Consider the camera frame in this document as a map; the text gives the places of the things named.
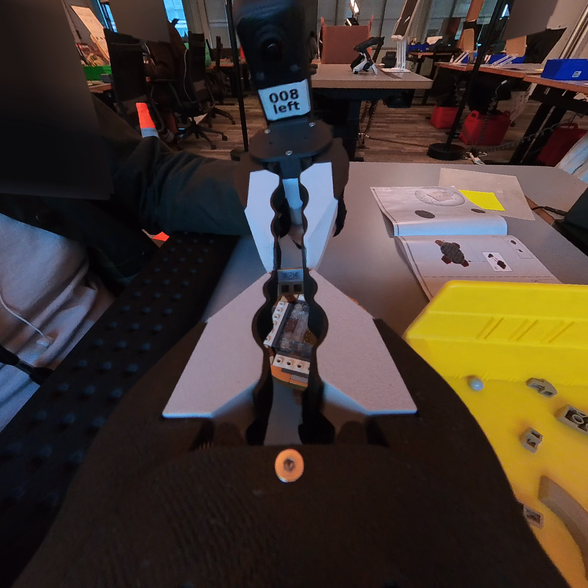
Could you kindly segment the black dotted mat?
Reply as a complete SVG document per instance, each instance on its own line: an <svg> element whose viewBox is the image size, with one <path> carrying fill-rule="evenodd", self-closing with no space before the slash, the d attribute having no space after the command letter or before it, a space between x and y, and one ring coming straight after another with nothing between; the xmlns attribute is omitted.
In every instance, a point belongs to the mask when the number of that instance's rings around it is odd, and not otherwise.
<svg viewBox="0 0 588 588"><path fill-rule="evenodd" d="M115 405L200 320L237 242L172 235L1 432L1 587L44 539Z"/></svg>

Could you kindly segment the open instruction booklet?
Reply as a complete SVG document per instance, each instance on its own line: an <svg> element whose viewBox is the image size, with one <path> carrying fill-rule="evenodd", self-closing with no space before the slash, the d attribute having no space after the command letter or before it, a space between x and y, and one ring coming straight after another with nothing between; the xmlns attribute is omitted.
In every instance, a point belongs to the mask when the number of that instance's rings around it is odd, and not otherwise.
<svg viewBox="0 0 588 588"><path fill-rule="evenodd" d="M432 299L449 281L559 283L506 219L455 187L372 187L423 291Z"/></svg>

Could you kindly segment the wooden top work table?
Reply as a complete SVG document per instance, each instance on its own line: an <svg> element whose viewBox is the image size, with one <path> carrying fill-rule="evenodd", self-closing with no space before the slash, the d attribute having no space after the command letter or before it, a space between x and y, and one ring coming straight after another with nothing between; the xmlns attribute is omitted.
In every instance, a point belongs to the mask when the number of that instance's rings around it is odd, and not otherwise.
<svg viewBox="0 0 588 588"><path fill-rule="evenodd" d="M542 66L533 63L503 68L482 65L479 70L479 74L507 79L513 86L528 84L530 99L540 105L512 154L512 165L534 165L556 128L568 126L578 117L587 121L587 81L547 79L540 77L541 71Z"/></svg>

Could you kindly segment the yellow plastic bin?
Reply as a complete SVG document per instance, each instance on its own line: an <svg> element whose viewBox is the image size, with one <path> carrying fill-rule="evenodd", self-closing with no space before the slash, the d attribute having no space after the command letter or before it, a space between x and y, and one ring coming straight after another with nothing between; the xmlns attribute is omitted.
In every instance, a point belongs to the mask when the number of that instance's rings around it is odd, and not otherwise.
<svg viewBox="0 0 588 588"><path fill-rule="evenodd" d="M404 338L464 403L472 374L548 379L567 393L587 393L586 285L449 282ZM547 554L571 587L587 587L580 556Z"/></svg>

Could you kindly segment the black office chair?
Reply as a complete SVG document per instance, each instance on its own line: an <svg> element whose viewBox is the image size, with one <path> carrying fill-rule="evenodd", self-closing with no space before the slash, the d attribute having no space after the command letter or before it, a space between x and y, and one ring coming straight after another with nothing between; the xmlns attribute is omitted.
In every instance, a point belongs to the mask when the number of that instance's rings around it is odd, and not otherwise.
<svg viewBox="0 0 588 588"><path fill-rule="evenodd" d="M162 75L151 76L151 88L170 107L178 127L176 137L183 139L193 135L203 138L211 149L216 149L217 145L210 134L227 141L225 134L212 128L210 121L220 114L235 124L232 116L216 105L212 81L205 65L204 35L189 33L188 46L181 57L169 42L150 42L148 47L156 66L164 69Z"/></svg>

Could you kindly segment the dark green jacket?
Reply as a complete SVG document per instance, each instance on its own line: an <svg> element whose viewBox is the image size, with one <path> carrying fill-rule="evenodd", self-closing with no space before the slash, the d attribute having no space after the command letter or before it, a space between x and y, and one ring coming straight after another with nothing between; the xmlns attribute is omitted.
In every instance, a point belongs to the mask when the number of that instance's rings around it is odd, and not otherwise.
<svg viewBox="0 0 588 588"><path fill-rule="evenodd" d="M74 240L89 254L90 269L119 295L157 247L141 229L128 226L111 205L78 198L1 195L1 213Z"/></svg>

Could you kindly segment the black white handheld device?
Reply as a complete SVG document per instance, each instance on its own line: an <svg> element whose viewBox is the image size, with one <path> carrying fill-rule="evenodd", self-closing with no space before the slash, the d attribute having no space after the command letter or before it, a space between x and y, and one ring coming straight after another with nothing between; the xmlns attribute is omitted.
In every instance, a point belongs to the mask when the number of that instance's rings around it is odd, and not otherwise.
<svg viewBox="0 0 588 588"><path fill-rule="evenodd" d="M354 50L357 51L358 56L351 63L350 67L353 74L359 74L361 72L372 71L375 75L378 74L378 68L374 63L374 59L378 58L379 51L384 43L385 38L383 36L372 36L367 40L359 43ZM371 57L370 48L375 47L375 57Z"/></svg>

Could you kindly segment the brown cardboard box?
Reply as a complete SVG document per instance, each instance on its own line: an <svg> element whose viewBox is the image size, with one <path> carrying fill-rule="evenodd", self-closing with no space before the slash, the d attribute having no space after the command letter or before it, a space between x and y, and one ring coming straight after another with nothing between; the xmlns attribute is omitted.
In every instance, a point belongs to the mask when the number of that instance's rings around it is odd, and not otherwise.
<svg viewBox="0 0 588 588"><path fill-rule="evenodd" d="M371 22L367 25L330 26L321 18L322 64L347 64L357 57L354 48L371 36Z"/></svg>

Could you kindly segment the blue plastic bin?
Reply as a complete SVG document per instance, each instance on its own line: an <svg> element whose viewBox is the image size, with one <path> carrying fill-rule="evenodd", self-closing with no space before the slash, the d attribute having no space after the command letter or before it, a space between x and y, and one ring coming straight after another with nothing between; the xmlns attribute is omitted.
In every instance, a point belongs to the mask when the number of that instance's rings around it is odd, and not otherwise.
<svg viewBox="0 0 588 588"><path fill-rule="evenodd" d="M586 81L587 69L588 59L586 58L549 59L543 68L541 77L566 82Z"/></svg>

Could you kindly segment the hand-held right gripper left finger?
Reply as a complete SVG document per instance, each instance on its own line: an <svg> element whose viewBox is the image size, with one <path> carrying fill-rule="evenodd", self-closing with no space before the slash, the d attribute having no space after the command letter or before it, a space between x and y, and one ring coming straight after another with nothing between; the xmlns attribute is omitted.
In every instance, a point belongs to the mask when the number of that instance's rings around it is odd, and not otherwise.
<svg viewBox="0 0 588 588"><path fill-rule="evenodd" d="M269 351L278 294L277 272L211 316L162 415L199 417L236 426L250 445L263 445L273 401Z"/></svg>

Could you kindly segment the small grey brick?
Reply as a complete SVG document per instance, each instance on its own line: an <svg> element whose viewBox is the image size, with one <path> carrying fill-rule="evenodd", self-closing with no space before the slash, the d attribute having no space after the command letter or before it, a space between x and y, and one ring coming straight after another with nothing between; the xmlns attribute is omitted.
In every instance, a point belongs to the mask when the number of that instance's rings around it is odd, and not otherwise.
<svg viewBox="0 0 588 588"><path fill-rule="evenodd" d="M277 279L279 296L297 297L304 294L303 268L279 269Z"/></svg>

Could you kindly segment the round toy brick model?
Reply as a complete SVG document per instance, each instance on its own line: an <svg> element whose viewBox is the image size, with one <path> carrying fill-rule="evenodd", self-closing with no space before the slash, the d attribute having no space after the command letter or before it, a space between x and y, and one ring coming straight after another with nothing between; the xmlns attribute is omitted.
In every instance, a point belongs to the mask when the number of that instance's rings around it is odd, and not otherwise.
<svg viewBox="0 0 588 588"><path fill-rule="evenodd" d="M309 305L303 295L282 296L273 308L273 327L264 345L274 381L302 394L307 388L316 338L308 328Z"/></svg>

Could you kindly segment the black tablet on stand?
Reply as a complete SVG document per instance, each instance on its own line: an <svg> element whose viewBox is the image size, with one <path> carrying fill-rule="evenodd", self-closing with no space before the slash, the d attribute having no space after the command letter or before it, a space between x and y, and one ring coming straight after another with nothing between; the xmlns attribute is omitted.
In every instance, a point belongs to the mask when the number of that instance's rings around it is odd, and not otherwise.
<svg viewBox="0 0 588 588"><path fill-rule="evenodd" d="M505 53L516 55L514 63L541 63L560 40L565 28L546 29L506 41Z"/></svg>

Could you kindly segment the pale top table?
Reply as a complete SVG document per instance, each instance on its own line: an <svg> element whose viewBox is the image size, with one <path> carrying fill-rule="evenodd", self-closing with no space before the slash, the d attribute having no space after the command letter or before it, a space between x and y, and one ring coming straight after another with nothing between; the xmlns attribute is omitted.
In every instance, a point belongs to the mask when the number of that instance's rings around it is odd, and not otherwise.
<svg viewBox="0 0 588 588"><path fill-rule="evenodd" d="M390 102L391 107L409 107L416 89L429 89L432 80L413 72L363 72L354 74L349 64L319 64L312 75L315 117L333 126L342 138L350 161L356 161L356 142L362 102Z"/></svg>

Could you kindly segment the person's left forearm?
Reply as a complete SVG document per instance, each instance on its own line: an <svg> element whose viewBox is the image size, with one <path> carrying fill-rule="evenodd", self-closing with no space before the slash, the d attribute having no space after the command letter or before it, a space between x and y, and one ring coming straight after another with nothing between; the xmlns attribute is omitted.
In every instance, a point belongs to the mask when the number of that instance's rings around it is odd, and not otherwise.
<svg viewBox="0 0 588 588"><path fill-rule="evenodd" d="M247 237L237 163L172 152L159 139L105 138L111 203L150 234L186 231Z"/></svg>

